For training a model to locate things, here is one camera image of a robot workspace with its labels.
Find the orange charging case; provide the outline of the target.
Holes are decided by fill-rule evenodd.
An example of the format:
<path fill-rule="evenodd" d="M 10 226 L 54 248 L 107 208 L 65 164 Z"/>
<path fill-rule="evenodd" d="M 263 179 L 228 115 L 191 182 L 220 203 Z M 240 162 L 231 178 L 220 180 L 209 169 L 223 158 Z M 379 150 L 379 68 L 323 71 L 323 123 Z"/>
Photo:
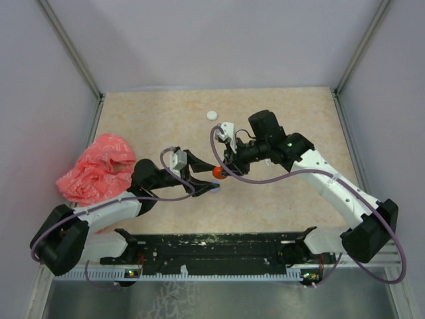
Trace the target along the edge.
<path fill-rule="evenodd" d="M 215 179 L 219 179 L 219 180 L 227 178 L 227 175 L 224 173 L 224 170 L 221 166 L 215 167 L 212 170 L 212 175 Z"/>

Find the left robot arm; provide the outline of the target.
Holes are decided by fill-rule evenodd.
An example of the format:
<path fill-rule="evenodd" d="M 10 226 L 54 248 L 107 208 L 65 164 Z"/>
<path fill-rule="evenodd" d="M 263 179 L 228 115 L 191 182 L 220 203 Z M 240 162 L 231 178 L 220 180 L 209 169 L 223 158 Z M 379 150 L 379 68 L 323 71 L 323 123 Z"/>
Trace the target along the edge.
<path fill-rule="evenodd" d="M 213 171 L 214 165 L 194 156 L 189 150 L 169 148 L 169 161 L 158 168 L 150 159 L 141 159 L 131 175 L 130 186 L 119 195 L 87 207 L 75 209 L 62 204 L 55 207 L 30 243 L 31 257 L 44 264 L 52 274 L 68 273 L 82 261 L 104 257 L 129 264 L 138 256 L 138 247 L 119 231 L 102 229 L 126 219 L 139 217 L 160 201 L 156 189 L 183 186 L 184 198 L 198 197 L 218 184 L 195 179 L 191 174 Z"/>

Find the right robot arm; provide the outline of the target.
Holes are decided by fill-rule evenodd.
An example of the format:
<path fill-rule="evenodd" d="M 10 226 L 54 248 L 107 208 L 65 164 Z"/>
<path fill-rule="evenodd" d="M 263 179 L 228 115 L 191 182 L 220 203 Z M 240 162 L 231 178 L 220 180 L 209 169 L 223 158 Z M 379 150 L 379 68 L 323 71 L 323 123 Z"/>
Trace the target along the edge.
<path fill-rule="evenodd" d="M 342 229 L 320 229 L 308 232 L 296 247 L 297 257 L 312 263 L 321 253 L 347 253 L 360 263 L 368 263 L 390 240 L 381 223 L 384 219 L 396 229 L 398 205 L 391 199 L 380 201 L 343 177 L 299 133 L 286 134 L 276 115 L 263 110 L 248 119 L 254 139 L 244 143 L 236 136 L 233 123 L 224 122 L 215 138 L 225 144 L 222 175 L 249 173 L 251 163 L 270 160 L 288 173 L 296 173 L 344 218 Z"/>

